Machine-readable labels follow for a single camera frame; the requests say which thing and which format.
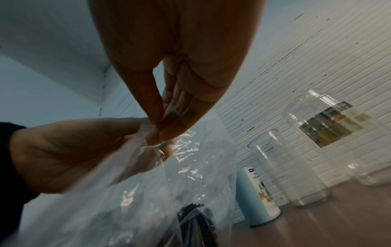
clear cylindrical container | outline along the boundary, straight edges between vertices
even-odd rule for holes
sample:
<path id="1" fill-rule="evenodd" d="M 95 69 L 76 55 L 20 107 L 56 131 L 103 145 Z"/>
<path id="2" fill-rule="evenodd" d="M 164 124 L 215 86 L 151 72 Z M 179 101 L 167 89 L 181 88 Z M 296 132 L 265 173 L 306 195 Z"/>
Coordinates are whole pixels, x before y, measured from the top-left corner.
<path id="1" fill-rule="evenodd" d="M 330 195 L 329 189 L 291 148 L 278 129 L 257 136 L 248 146 L 290 202 L 304 207 L 323 201 Z"/>
<path id="2" fill-rule="evenodd" d="M 310 89 L 282 116 L 338 170 L 364 185 L 391 182 L 391 131 L 348 102 Z"/>

white ceiling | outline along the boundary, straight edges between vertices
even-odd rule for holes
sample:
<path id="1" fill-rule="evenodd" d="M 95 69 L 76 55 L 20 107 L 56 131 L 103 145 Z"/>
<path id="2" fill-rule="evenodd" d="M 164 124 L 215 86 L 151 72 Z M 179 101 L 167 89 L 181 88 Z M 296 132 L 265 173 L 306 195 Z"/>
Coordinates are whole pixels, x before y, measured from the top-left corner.
<path id="1" fill-rule="evenodd" d="M 110 66 L 85 0 L 0 0 L 0 38 L 36 53 L 58 50 L 51 54 L 102 71 Z"/>

clear plastic bag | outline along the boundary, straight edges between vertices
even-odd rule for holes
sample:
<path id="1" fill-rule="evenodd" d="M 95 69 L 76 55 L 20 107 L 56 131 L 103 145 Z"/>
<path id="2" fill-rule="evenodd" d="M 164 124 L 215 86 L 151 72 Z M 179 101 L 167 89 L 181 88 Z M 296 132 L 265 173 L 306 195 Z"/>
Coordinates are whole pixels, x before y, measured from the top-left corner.
<path id="1" fill-rule="evenodd" d="M 142 128 L 3 246 L 229 245 L 236 151 L 221 120 L 209 112 L 164 163 L 146 146 L 149 132 Z"/>

product label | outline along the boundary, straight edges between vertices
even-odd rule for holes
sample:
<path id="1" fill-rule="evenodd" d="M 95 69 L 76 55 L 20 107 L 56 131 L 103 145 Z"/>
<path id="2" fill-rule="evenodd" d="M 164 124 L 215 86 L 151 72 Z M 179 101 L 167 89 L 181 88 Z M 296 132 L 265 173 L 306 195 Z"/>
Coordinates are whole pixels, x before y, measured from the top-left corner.
<path id="1" fill-rule="evenodd" d="M 319 147 L 324 147 L 371 126 L 373 122 L 370 116 L 343 101 L 316 114 L 300 129 Z"/>
<path id="2" fill-rule="evenodd" d="M 268 190 L 265 188 L 265 185 L 257 175 L 255 169 L 253 168 L 246 169 L 246 173 L 251 183 L 253 184 L 255 190 L 257 191 L 259 198 L 261 199 L 266 210 L 268 211 L 268 214 L 270 216 L 275 216 L 276 214 L 278 214 L 280 209 L 278 208 L 277 204 L 274 202 Z"/>

blue cylinder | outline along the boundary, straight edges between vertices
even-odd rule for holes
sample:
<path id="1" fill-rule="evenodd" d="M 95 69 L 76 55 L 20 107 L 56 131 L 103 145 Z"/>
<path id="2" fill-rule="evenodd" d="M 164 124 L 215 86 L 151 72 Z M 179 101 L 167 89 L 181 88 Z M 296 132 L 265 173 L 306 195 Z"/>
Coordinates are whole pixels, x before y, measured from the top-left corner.
<path id="1" fill-rule="evenodd" d="M 281 211 L 251 166 L 237 171 L 236 201 L 249 226 L 265 224 Z"/>

